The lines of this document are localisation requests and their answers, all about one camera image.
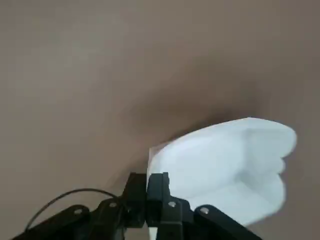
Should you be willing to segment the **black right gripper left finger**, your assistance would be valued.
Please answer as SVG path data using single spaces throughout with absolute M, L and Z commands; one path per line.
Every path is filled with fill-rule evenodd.
M 75 204 L 33 225 L 50 205 L 70 194 L 82 192 L 82 189 L 66 192 L 42 207 L 15 239 L 123 240 L 128 228 L 142 228 L 145 224 L 146 186 L 146 174 L 132 172 L 120 196 L 101 189 L 85 188 L 84 191 L 102 193 L 108 198 L 101 201 L 94 210 Z

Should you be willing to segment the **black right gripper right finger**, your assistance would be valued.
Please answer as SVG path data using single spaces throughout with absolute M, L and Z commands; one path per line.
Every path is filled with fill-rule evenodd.
M 191 209 L 173 197 L 169 174 L 153 173 L 146 190 L 146 223 L 157 228 L 157 240 L 259 240 L 260 237 L 220 211 L 204 204 Z

